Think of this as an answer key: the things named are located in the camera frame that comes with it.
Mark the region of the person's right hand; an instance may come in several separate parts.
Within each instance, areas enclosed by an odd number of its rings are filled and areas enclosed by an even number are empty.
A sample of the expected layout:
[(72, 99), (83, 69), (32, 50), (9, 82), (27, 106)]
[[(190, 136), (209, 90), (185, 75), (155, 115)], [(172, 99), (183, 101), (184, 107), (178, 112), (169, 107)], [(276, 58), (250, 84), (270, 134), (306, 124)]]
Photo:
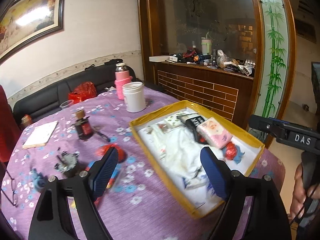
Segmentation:
[(308, 191), (303, 187), (303, 168), (299, 164), (295, 172), (295, 184), (292, 193), (292, 202), (290, 206), (290, 215), (292, 218), (301, 218), (304, 214), (304, 202), (307, 197), (319, 199), (319, 186), (311, 186)]

